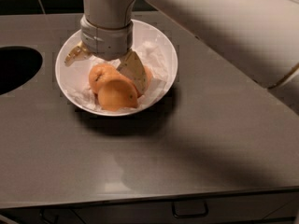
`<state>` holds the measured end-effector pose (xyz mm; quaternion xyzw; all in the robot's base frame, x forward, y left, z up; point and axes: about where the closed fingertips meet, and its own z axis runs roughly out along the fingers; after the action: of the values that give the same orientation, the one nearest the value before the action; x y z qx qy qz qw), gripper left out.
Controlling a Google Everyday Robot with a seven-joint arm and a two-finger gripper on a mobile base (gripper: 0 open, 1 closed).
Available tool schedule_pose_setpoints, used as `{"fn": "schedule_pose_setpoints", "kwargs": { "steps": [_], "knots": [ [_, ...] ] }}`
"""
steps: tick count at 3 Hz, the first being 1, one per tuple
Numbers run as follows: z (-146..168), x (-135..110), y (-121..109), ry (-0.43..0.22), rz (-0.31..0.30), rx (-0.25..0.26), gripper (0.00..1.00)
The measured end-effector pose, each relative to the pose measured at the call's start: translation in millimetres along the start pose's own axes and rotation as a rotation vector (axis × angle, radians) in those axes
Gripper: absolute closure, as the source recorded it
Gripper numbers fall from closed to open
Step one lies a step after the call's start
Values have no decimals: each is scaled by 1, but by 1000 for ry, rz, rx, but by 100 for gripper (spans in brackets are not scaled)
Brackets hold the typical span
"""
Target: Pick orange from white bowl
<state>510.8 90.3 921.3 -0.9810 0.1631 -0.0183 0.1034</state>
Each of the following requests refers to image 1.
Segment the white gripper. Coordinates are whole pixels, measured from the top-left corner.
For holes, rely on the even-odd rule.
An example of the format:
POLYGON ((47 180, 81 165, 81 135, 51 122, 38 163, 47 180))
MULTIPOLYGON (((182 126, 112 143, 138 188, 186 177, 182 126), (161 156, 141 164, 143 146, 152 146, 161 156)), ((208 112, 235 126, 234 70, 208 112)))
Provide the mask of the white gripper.
POLYGON ((133 23, 130 21, 122 28, 108 29, 92 25, 82 17, 80 26, 81 41, 66 55, 64 64, 70 66, 74 62, 88 60, 92 55, 107 61, 122 57, 117 70, 129 78, 143 95, 148 78, 139 56, 130 49, 133 45, 133 23))

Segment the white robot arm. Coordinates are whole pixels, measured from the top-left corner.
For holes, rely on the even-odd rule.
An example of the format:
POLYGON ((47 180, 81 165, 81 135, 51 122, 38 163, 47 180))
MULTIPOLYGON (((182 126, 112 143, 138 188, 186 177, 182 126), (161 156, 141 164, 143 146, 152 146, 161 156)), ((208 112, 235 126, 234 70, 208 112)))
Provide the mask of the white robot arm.
MULTIPOLYGON (((145 0, 222 58, 299 110, 299 0, 145 0)), ((83 0, 80 39, 64 62, 133 53, 135 0, 83 0)))

